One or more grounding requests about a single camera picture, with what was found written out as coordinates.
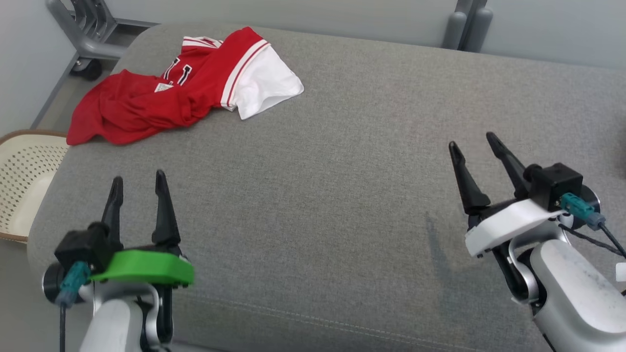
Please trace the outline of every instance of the cable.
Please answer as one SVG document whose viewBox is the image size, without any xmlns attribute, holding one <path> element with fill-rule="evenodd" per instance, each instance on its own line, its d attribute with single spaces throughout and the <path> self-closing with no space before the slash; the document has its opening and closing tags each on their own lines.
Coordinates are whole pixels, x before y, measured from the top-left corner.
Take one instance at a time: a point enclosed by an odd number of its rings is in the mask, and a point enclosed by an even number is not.
<svg viewBox="0 0 626 352">
<path fill-rule="evenodd" d="M 610 245 L 608 245 L 608 244 L 606 244 L 606 243 L 604 243 L 604 242 L 602 242 L 602 241 L 598 241 L 598 240 L 596 240 L 596 239 L 592 239 L 592 238 L 591 238 L 591 237 L 589 237 L 589 236 L 585 236 L 585 235 L 581 234 L 580 232 L 577 232 L 577 231 L 575 231 L 575 230 L 572 230 L 572 229 L 570 229 L 569 227 L 567 227 L 567 226 L 565 226 L 565 225 L 563 225 L 563 224 L 559 224 L 558 226 L 559 226 L 560 228 L 562 228 L 563 230 L 565 230 L 565 231 L 567 231 L 567 232 L 571 233 L 572 235 L 574 235 L 574 236 L 578 237 L 579 239 L 584 239 L 584 240 L 587 240 L 587 241 L 591 242 L 592 244 L 595 244 L 595 245 L 596 245 L 596 246 L 598 246 L 598 247 L 604 248 L 604 249 L 606 249 L 607 251 L 610 251 L 610 252 L 612 252 L 612 253 L 614 253 L 614 254 L 616 254 L 616 255 L 618 255 L 618 256 L 621 256 L 621 255 L 622 255 L 622 253 L 621 253 L 620 251 L 618 251 L 617 249 L 615 249 L 615 248 L 611 247 Z"/>
<path fill-rule="evenodd" d="M 65 304 L 61 304 L 61 321 L 59 324 L 59 352 L 65 352 Z"/>
<path fill-rule="evenodd" d="M 620 251 L 620 254 L 626 258 L 626 251 L 624 250 L 624 247 L 622 247 L 622 245 L 617 241 L 617 239 L 615 238 L 615 236 L 613 236 L 613 234 L 607 229 L 607 226 L 604 225 L 603 222 L 599 223 L 599 228 L 604 231 L 604 234 L 607 235 L 608 239 L 611 240 L 611 242 L 613 242 L 613 244 L 615 245 L 615 247 L 617 248 L 618 251 Z"/>
<path fill-rule="evenodd" d="M 572 193 L 566 193 L 561 196 L 561 208 L 574 215 L 577 219 L 583 220 L 594 231 L 598 231 L 600 224 L 607 220 L 604 215 L 595 212 L 594 207 Z"/>
</svg>

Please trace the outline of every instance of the stitched seam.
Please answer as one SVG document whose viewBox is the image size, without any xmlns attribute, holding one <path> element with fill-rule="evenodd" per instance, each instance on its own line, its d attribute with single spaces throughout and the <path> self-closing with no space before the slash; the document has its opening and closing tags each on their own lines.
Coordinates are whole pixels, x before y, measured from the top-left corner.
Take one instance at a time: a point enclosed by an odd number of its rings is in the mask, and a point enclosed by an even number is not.
<svg viewBox="0 0 626 352">
<path fill-rule="evenodd" d="M 286 316 L 280 316 L 280 315 L 276 315 L 276 314 L 270 314 L 270 313 L 265 313 L 265 312 L 253 311 L 251 309 L 236 307 L 236 306 L 233 306 L 231 304 L 222 304 L 222 303 L 217 303 L 217 302 L 204 302 L 204 303 L 209 303 L 209 304 L 212 304 L 214 306 L 221 306 L 221 307 L 225 307 L 225 308 L 235 308 L 235 309 L 238 309 L 238 310 L 241 310 L 241 311 L 248 311 L 248 312 L 251 312 L 251 313 L 256 313 L 256 314 L 261 314 L 261 315 L 266 315 L 266 316 L 273 316 L 275 318 L 281 318 L 281 319 L 296 321 L 298 323 L 305 323 L 305 324 L 311 324 L 311 325 L 316 325 L 316 326 L 322 326 L 323 328 L 336 329 L 336 330 L 341 330 L 341 331 L 347 331 L 349 333 L 362 334 L 362 335 L 366 335 L 366 336 L 372 336 L 372 337 L 375 337 L 375 338 L 381 338 L 381 339 L 386 339 L 386 340 L 400 342 L 400 343 L 414 344 L 416 346 L 434 348 L 434 349 L 438 349 L 440 351 L 451 351 L 450 349 L 447 349 L 447 348 L 440 348 L 440 347 L 429 346 L 429 345 L 426 345 L 426 344 L 421 344 L 421 343 L 417 343 L 417 342 L 413 342 L 413 341 L 403 341 L 403 340 L 399 340 L 399 339 L 390 338 L 390 337 L 387 337 L 387 336 L 374 335 L 374 334 L 364 333 L 362 331 L 354 331 L 354 330 L 350 330 L 350 329 L 338 328 L 336 326 L 329 326 L 329 325 L 324 325 L 324 324 L 320 324 L 320 323 L 313 323 L 312 321 L 299 320 L 299 319 L 288 318 Z"/>
<path fill-rule="evenodd" d="M 403 334 L 390 333 L 388 331 L 372 329 L 372 328 L 366 328 L 364 326 L 358 326 L 358 325 L 353 325 L 353 324 L 342 323 L 340 321 L 328 320 L 328 319 L 324 319 L 324 318 L 318 318 L 318 317 L 315 317 L 315 316 L 308 316 L 308 315 L 292 313 L 292 312 L 288 312 L 288 311 L 281 311 L 279 309 L 257 306 L 257 305 L 250 304 L 250 303 L 231 301 L 231 300 L 228 300 L 228 299 L 221 299 L 221 298 L 210 298 L 210 299 L 212 299 L 214 301 L 227 302 L 227 303 L 230 303 L 231 305 L 236 304 L 236 305 L 239 305 L 239 306 L 248 306 L 248 307 L 253 307 L 253 308 L 258 308 L 258 309 L 264 309 L 264 310 L 268 310 L 268 311 L 274 311 L 274 312 L 277 312 L 277 313 L 283 313 L 283 314 L 289 314 L 289 315 L 293 315 L 293 316 L 299 316 L 299 317 L 306 318 L 306 319 L 312 319 L 312 320 L 324 321 L 326 323 L 333 323 L 333 324 L 338 324 L 338 325 L 342 325 L 342 326 L 348 326 L 350 328 L 367 330 L 367 331 L 373 331 L 373 332 L 382 333 L 382 334 L 386 334 L 386 335 L 398 336 L 398 337 L 401 337 L 401 338 L 414 339 L 416 341 L 422 341 L 422 342 L 427 342 L 427 343 L 432 343 L 432 344 L 438 344 L 440 346 L 454 347 L 454 348 L 460 348 L 460 349 L 465 349 L 465 350 L 468 350 L 468 351 L 476 351 L 476 352 L 481 352 L 482 351 L 480 349 L 469 348 L 469 347 L 464 347 L 464 346 L 458 346 L 458 345 L 455 345 L 455 344 L 449 344 L 449 343 L 443 343 L 443 342 L 437 342 L 437 341 L 431 341 L 431 340 L 428 340 L 428 339 L 416 338 L 414 336 L 408 336 L 408 335 L 403 335 Z"/>
</svg>

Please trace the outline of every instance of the white sleeve cuff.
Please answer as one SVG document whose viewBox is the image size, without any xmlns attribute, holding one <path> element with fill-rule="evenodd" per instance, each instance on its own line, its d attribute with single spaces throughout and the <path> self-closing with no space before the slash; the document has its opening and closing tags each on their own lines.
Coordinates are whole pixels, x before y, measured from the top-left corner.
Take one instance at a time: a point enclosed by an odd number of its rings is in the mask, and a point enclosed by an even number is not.
<svg viewBox="0 0 626 352">
<path fill-rule="evenodd" d="M 245 120 L 303 91 L 300 78 L 269 46 L 248 64 L 237 82 L 233 100 Z"/>
</svg>

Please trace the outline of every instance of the gray couch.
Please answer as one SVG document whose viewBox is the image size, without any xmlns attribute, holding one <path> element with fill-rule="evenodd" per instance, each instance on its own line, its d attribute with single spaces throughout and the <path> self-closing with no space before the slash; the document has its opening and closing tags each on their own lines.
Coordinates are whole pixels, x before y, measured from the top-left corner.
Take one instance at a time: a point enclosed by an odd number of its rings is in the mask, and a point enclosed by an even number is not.
<svg viewBox="0 0 626 352">
<path fill-rule="evenodd" d="M 159 75 L 183 36 L 237 28 L 151 28 L 115 71 Z M 513 188 L 487 131 L 526 164 L 571 166 L 624 240 L 626 73 L 255 30 L 305 92 L 245 122 L 212 111 L 125 147 L 71 147 L 31 230 L 36 277 L 68 230 L 100 218 L 116 175 L 122 241 L 149 243 L 162 168 L 197 276 L 175 294 L 179 341 L 227 351 L 548 351 L 495 260 L 464 247 L 447 144 L 457 141 L 495 202 Z M 572 241 L 613 277 L 616 257 Z"/>
</svg>

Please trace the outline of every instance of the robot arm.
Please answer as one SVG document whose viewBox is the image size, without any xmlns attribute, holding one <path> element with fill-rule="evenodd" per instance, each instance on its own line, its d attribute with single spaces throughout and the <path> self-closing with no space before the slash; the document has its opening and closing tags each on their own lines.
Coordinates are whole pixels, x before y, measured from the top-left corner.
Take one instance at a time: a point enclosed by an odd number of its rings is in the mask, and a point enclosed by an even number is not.
<svg viewBox="0 0 626 352">
<path fill-rule="evenodd" d="M 180 234 L 161 170 L 156 173 L 155 192 L 158 211 L 152 245 L 124 249 L 120 242 L 123 182 L 116 177 L 102 221 L 69 232 L 55 250 L 59 262 L 43 277 L 44 294 L 52 303 L 59 304 L 76 263 L 84 262 L 90 270 L 88 281 L 76 292 L 76 303 L 93 305 L 81 351 L 159 351 L 172 340 L 172 291 L 193 283 L 193 267 L 178 246 Z"/>
<path fill-rule="evenodd" d="M 572 247 L 565 232 L 585 221 L 563 209 L 564 197 L 571 194 L 584 200 L 596 215 L 599 200 L 582 184 L 582 175 L 567 166 L 526 168 L 494 133 L 487 133 L 487 139 L 506 168 L 515 198 L 490 205 L 465 167 L 461 150 L 450 143 L 463 208 L 469 215 L 465 235 L 469 254 L 495 256 L 513 300 L 529 305 L 554 351 L 626 351 L 626 299 Z M 515 255 L 516 249 L 532 244 Z"/>
</svg>

